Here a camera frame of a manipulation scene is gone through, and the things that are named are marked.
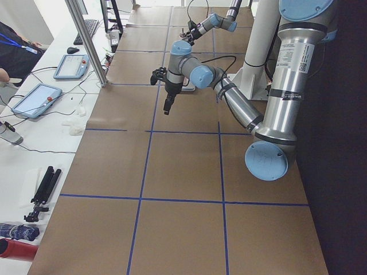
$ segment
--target white wall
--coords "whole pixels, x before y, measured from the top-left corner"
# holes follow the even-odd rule
[[[33,0],[1,0],[0,20],[32,41],[43,44],[53,41],[53,36]]]

